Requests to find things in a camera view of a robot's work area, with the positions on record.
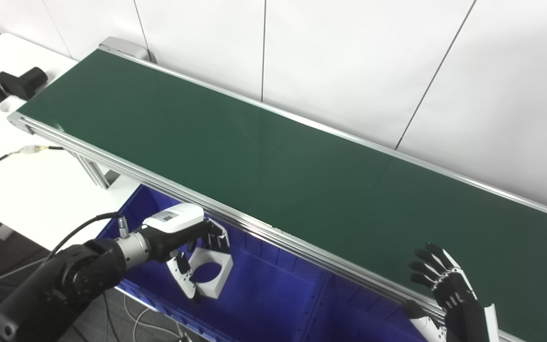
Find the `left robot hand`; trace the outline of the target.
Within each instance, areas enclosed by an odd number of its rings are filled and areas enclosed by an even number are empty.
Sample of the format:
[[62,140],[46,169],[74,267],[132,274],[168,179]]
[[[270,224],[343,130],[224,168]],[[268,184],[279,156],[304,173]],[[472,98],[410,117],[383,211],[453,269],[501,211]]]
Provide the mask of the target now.
[[[218,299],[234,266],[226,228],[197,204],[181,203],[144,219],[137,232],[148,245],[148,261],[165,263],[184,295],[195,302]],[[217,264],[210,281],[196,282],[200,266]]]

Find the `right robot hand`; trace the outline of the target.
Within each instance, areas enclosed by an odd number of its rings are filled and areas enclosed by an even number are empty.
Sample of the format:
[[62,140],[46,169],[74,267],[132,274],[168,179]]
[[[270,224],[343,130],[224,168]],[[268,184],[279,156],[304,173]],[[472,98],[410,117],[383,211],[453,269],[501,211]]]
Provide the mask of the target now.
[[410,281],[426,286],[444,312],[439,324],[416,301],[402,311],[427,342],[499,342],[494,304],[482,305],[464,270],[449,253],[433,243],[415,251]]

